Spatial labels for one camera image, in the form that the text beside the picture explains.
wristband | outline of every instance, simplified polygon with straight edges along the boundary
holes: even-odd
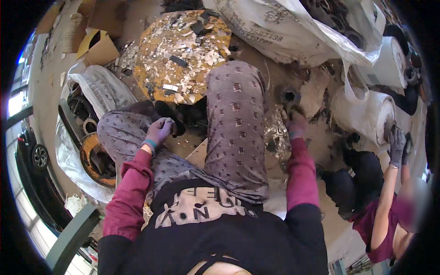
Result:
[[[141,145],[144,145],[144,144],[147,145],[151,149],[151,153],[154,157],[156,155],[156,151],[154,149],[156,148],[157,144],[154,141],[152,141],[151,139],[144,140]]]

black t-shirt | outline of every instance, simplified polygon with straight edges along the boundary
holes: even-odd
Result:
[[[154,215],[135,241],[118,235],[99,240],[99,274],[187,274],[204,260],[197,274],[216,261],[252,275],[328,274],[315,205],[297,205],[283,221],[197,179],[165,185],[151,209]]]

purple glove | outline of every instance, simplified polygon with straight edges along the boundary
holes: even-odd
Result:
[[[142,144],[148,145],[153,155],[155,155],[155,148],[166,141],[167,137],[171,134],[173,124],[175,124],[174,120],[169,117],[162,117],[156,120],[148,128],[147,136]]]
[[[290,113],[291,118],[289,119],[289,116],[284,110],[281,112],[283,122],[286,125],[287,130],[289,131],[289,139],[304,139],[308,125],[306,118],[301,113],[295,110],[291,111]]]
[[[400,168],[402,162],[403,148],[406,143],[405,134],[398,127],[393,127],[388,136],[388,142],[391,144],[390,148],[390,164]]]

printed graphic on shirt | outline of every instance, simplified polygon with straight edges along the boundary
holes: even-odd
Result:
[[[203,223],[216,220],[223,214],[258,217],[253,210],[241,204],[239,199],[218,187],[188,188],[182,190],[180,195],[174,194],[173,205],[164,205],[165,210],[157,217],[155,228]]]

work glove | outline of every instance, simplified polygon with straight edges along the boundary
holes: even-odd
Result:
[[[402,162],[403,148],[405,146],[405,135],[403,134],[402,129],[398,127],[393,127],[388,135],[388,142],[391,144],[390,148],[390,164],[394,164],[395,166],[400,168]]]
[[[410,132],[408,132],[405,135],[405,139],[407,141],[405,143],[405,146],[403,147],[402,165],[408,164],[408,162],[410,160],[410,156],[411,156],[412,150],[414,148],[414,143],[413,143],[412,136],[411,136]]]
[[[286,125],[287,130],[289,131],[289,139],[304,139],[305,134],[307,132],[307,120],[304,115],[301,114],[301,110],[290,111],[290,115],[287,115],[285,110],[282,110],[281,117]]]
[[[171,134],[173,125],[175,125],[175,122],[171,118],[159,118],[148,128],[147,136],[142,144],[148,145],[153,155],[155,155],[155,149],[166,141],[168,136]]]

